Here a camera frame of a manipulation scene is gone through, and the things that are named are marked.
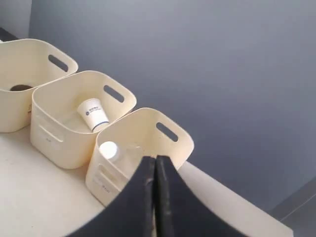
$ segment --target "white table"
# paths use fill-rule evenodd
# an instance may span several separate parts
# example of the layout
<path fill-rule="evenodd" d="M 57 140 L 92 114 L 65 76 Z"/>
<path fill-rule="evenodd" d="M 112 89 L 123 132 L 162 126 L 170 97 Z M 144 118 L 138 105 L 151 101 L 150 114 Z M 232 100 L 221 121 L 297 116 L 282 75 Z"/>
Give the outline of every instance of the white table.
<path fill-rule="evenodd" d="M 29 127 L 0 134 L 0 236 L 59 237 L 103 206 L 85 186 L 87 166 L 63 170 L 32 147 Z M 292 231 L 192 164 L 180 175 L 215 214 L 250 237 L 292 237 Z"/>

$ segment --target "bin handle hole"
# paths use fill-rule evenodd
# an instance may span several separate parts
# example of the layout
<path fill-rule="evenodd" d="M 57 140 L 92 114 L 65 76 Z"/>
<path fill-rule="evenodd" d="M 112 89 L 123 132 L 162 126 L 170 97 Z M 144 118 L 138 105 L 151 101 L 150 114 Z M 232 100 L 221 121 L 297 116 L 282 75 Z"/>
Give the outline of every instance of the bin handle hole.
<path fill-rule="evenodd" d="M 164 135 L 166 135 L 168 138 L 170 138 L 172 141 L 177 142 L 178 136 L 171 131 L 169 128 L 167 128 L 165 125 L 163 125 L 161 122 L 156 123 L 156 128 L 162 132 Z"/>
<path fill-rule="evenodd" d="M 103 87 L 103 90 L 108 93 L 109 95 L 111 95 L 114 99 L 116 99 L 117 101 L 123 103 L 124 102 L 124 96 L 122 96 L 120 93 L 118 93 L 116 90 L 114 90 L 112 87 L 105 85 Z"/>
<path fill-rule="evenodd" d="M 59 68 L 60 68 L 61 70 L 63 70 L 64 72 L 67 72 L 67 71 L 68 71 L 68 66 L 67 66 L 64 62 L 62 62 L 62 61 L 60 61 L 58 58 L 56 58 L 54 55 L 49 54 L 48 60 L 49 60 L 52 64 L 54 64 L 54 65 L 56 65 L 57 67 L 59 67 Z"/>

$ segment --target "dark object in bin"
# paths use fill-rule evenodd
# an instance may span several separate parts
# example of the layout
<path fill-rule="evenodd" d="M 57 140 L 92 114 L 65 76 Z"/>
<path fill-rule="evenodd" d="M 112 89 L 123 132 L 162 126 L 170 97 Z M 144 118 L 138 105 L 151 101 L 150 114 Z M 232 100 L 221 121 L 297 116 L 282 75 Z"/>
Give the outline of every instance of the dark object in bin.
<path fill-rule="evenodd" d="M 13 86 L 10 91 L 22 91 L 22 90 L 28 90 L 28 89 L 31 89 L 33 88 L 32 86 L 30 85 L 15 85 Z"/>
<path fill-rule="evenodd" d="M 198 200 L 169 157 L 157 156 L 154 192 L 158 237 L 245 237 Z"/>
<path fill-rule="evenodd" d="M 122 192 L 69 237 L 151 237 L 155 159 L 143 157 Z"/>

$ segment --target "white paper cup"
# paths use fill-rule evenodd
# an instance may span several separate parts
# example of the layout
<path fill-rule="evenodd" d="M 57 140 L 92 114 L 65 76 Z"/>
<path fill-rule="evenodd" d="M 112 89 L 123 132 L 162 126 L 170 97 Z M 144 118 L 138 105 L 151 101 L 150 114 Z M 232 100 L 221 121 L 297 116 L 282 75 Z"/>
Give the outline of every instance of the white paper cup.
<path fill-rule="evenodd" d="M 99 99 L 93 98 L 83 101 L 78 106 L 77 112 L 81 115 L 92 132 L 101 131 L 109 125 L 109 119 Z"/>

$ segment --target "storage bin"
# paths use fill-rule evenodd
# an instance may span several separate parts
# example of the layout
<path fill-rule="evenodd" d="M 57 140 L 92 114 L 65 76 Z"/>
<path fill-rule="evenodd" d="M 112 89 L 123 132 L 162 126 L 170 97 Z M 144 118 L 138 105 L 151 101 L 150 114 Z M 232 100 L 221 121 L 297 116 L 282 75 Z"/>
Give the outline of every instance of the storage bin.
<path fill-rule="evenodd" d="M 86 185 L 104 205 L 108 205 L 124 188 L 129 178 L 100 153 L 99 147 L 107 141 L 119 148 L 140 146 L 142 156 L 169 156 L 178 170 L 194 149 L 190 135 L 163 113 L 141 108 L 114 122 L 99 133 L 88 172 Z"/>
<path fill-rule="evenodd" d="M 95 71 L 48 83 L 33 93 L 31 142 L 57 166 L 74 169 L 90 160 L 98 132 L 91 132 L 77 112 L 79 104 L 98 98 L 111 122 L 136 105 L 132 92 Z"/>
<path fill-rule="evenodd" d="M 0 132 L 14 132 L 30 124 L 32 93 L 36 87 L 77 71 L 77 63 L 49 43 L 20 39 L 0 44 Z M 19 84 L 33 88 L 10 91 Z"/>

